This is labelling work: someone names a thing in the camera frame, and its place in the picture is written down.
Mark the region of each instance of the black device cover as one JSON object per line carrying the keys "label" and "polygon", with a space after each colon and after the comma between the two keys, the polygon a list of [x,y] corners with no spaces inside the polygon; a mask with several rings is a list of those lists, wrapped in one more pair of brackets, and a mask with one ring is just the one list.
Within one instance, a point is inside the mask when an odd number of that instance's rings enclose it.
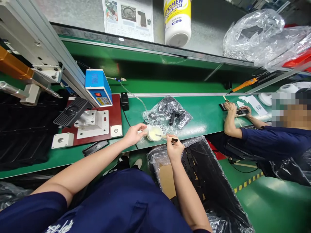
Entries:
{"label": "black device cover", "polygon": [[85,148],[82,152],[83,152],[84,156],[86,157],[86,156],[93,154],[96,151],[102,149],[106,145],[108,145],[107,140],[98,141],[98,142],[95,142],[94,144],[90,145],[89,147]]}
{"label": "black device cover", "polygon": [[54,124],[70,128],[84,113],[91,110],[92,105],[86,99],[76,97],[75,100],[53,121]]}

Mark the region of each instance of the white sticker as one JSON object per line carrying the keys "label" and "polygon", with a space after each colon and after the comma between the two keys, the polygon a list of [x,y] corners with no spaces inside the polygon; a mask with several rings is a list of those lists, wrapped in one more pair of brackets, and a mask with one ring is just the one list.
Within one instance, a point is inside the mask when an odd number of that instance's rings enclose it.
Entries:
{"label": "white sticker", "polygon": [[97,97],[96,98],[101,105],[110,105],[107,97]]}

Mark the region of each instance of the ultrasonic welding machine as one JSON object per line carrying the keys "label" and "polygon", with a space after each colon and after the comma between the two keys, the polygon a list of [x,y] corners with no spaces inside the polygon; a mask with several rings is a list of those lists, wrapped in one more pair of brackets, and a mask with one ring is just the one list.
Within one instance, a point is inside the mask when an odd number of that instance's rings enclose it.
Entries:
{"label": "ultrasonic welding machine", "polygon": [[100,107],[112,106],[111,89],[103,70],[86,70],[85,90]]}

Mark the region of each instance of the paper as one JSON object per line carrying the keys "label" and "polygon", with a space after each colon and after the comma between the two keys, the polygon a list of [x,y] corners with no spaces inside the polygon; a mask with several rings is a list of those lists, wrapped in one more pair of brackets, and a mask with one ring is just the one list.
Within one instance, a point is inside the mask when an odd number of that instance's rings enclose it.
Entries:
{"label": "paper", "polygon": [[240,101],[237,101],[236,103],[237,103],[237,105],[238,105],[239,107],[242,107],[242,106],[245,105],[243,102],[240,102]]}
{"label": "paper", "polygon": [[263,106],[253,95],[248,96],[247,101],[250,103],[253,109],[255,109],[259,116],[264,116],[268,114],[268,112],[263,108]]}
{"label": "paper", "polygon": [[102,0],[105,32],[153,42],[152,0]]}
{"label": "paper", "polygon": [[248,100],[247,100],[246,96],[239,96],[239,99],[244,100],[246,103],[248,103]]}

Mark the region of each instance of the black cable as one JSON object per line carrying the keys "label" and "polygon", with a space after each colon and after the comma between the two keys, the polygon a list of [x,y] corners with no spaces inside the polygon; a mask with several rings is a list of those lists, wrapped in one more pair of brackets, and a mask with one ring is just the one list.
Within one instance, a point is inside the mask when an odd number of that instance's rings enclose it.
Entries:
{"label": "black cable", "polygon": [[129,120],[127,119],[127,117],[126,117],[125,112],[124,112],[123,109],[122,109],[122,111],[123,111],[123,114],[124,114],[124,116],[125,116],[125,119],[126,119],[127,123],[129,124],[129,127],[130,127],[131,125],[130,125],[130,123],[129,123]]}
{"label": "black cable", "polygon": [[242,172],[242,171],[240,171],[239,169],[237,169],[237,168],[235,168],[234,166],[233,166],[233,164],[232,163],[230,163],[230,161],[228,160],[228,162],[229,162],[229,164],[235,169],[235,170],[237,170],[237,171],[239,171],[239,172],[241,172],[241,173],[252,173],[252,172],[254,172],[254,171],[257,171],[258,170],[258,168],[256,168],[255,170],[253,170],[253,171],[250,171],[250,172]]}

